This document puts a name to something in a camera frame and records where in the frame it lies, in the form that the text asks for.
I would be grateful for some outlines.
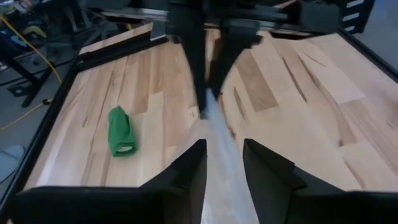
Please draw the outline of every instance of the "wooden table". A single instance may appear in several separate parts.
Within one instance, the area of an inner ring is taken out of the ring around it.
[[[398,190],[398,85],[337,34],[301,41],[261,34],[220,97],[237,149],[252,138],[343,190]],[[208,62],[217,36],[208,33]],[[136,132],[133,156],[112,157],[108,147],[108,113],[117,105]],[[208,121],[198,120],[182,47],[169,42],[77,76],[25,188],[140,186],[197,139],[208,140],[209,164],[219,159],[213,135]],[[222,180],[212,171],[208,165],[209,178]],[[223,193],[228,180],[218,184],[206,189],[203,223],[233,223],[239,214]]]

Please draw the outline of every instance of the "green towel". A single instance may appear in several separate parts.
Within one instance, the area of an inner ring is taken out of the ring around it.
[[[129,116],[120,106],[109,112],[108,143],[113,156],[126,156],[136,151],[136,138]]]

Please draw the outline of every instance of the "cable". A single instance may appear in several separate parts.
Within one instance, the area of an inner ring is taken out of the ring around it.
[[[52,66],[52,64],[45,58],[42,53],[39,52],[32,44],[29,43],[18,31],[15,30],[15,28],[7,21],[7,19],[4,16],[0,16],[0,20],[10,29],[12,30],[21,40],[23,40],[32,50],[34,50],[42,59],[49,65],[49,67],[53,70],[55,76],[57,76],[58,82],[62,83],[62,79],[60,75],[58,74],[57,70]]]
[[[30,109],[30,111],[28,111],[26,114],[22,115],[20,118],[16,119],[15,121],[11,122],[10,124],[0,128],[0,132],[5,131],[6,129],[10,128],[11,126],[15,125],[16,123],[18,123],[20,120],[24,119],[26,116],[28,116],[29,114],[33,113],[35,110],[39,109],[40,107],[44,106],[44,105],[48,105],[49,103],[52,102],[52,99],[49,100],[43,100],[43,103],[33,107],[32,109]]]

